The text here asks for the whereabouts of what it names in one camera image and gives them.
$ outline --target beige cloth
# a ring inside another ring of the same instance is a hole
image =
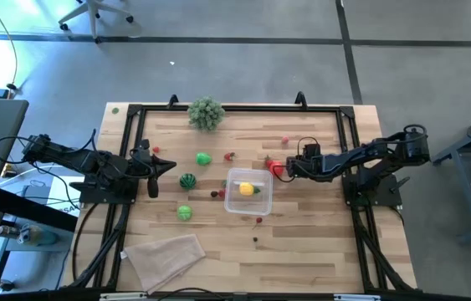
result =
[[[125,247],[142,288],[153,293],[205,257],[196,234]]]

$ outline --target clear plastic container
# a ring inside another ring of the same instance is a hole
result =
[[[272,174],[269,171],[232,168],[228,172],[224,208],[228,212],[266,216],[272,211]],[[241,183],[247,182],[260,192],[243,196]]]

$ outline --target wood grain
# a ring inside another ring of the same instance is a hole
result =
[[[107,104],[99,149],[118,153],[127,106],[128,103]],[[120,113],[112,114],[114,108]],[[361,142],[381,136],[375,106],[357,105],[355,112]],[[135,120],[130,148],[136,124]],[[280,142],[285,135],[290,139],[288,145]],[[264,169],[265,156],[283,161],[296,153],[296,142],[304,136],[314,136],[323,153],[340,152],[333,114],[228,112],[216,132],[201,133],[188,125],[185,112],[147,112],[144,137],[152,146],[161,148],[161,158],[176,161],[177,167],[159,180],[157,199],[147,196],[146,182],[141,181],[125,245],[195,233],[206,251],[206,258],[162,291],[183,287],[256,293],[362,291],[351,214],[344,204],[339,179],[331,183],[297,179],[289,184],[274,180],[273,210],[255,229],[255,217],[228,213],[223,200],[209,195],[211,190],[220,188],[230,168]],[[351,138],[347,140],[351,148]],[[212,163],[194,163],[198,151],[209,153]],[[235,160],[224,161],[223,155],[231,151],[237,154]],[[196,175],[196,189],[184,191],[179,187],[178,177],[186,172]],[[177,220],[180,205],[192,207],[190,221]],[[99,205],[85,224],[77,256],[79,273],[100,246],[106,211],[106,205]],[[380,207],[375,208],[375,219],[382,251],[404,280],[415,286],[401,220],[395,212]],[[111,263],[112,253],[108,258]],[[374,261],[372,256],[367,259],[376,283]],[[105,269],[104,282],[109,273],[110,265]],[[71,281],[68,263],[63,284]],[[128,259],[122,261],[118,289],[142,290]]]

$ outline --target chair leg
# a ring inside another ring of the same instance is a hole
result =
[[[113,12],[113,13],[123,13],[126,14],[127,16],[130,16],[131,14],[123,9],[115,8],[112,5],[105,4],[105,3],[96,3],[96,6],[98,7],[99,10],[104,10],[107,12]]]
[[[92,37],[94,39],[97,39],[98,38],[98,34],[97,32],[95,31],[95,11],[97,9],[94,9],[94,8],[90,8],[88,10],[88,14],[89,14],[89,17],[90,17],[90,31],[92,32]]]
[[[81,13],[84,13],[88,10],[88,4],[83,3],[79,5],[76,9],[73,11],[69,12],[67,15],[65,15],[63,18],[59,20],[59,24],[64,24],[64,22],[70,20],[71,18],[75,18],[79,16]]]

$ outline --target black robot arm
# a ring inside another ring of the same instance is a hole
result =
[[[392,145],[396,146],[394,150],[390,148]],[[404,166],[420,166],[429,161],[425,128],[422,125],[409,125],[402,132],[374,139],[369,144],[339,155],[323,156],[319,144],[305,145],[302,155],[287,157],[286,170],[290,177],[330,182],[353,166],[378,159],[381,161],[360,173],[360,190],[378,185],[379,180]]]
[[[131,150],[131,158],[116,156],[109,151],[95,149],[78,150],[51,142],[48,135],[31,135],[23,149],[23,160],[35,163],[55,163],[77,171],[85,176],[82,183],[70,183],[81,192],[95,191],[106,200],[134,199],[133,187],[138,179],[148,179],[148,194],[157,197],[157,178],[176,166],[176,162],[150,156],[148,140],[143,140],[139,148]]]

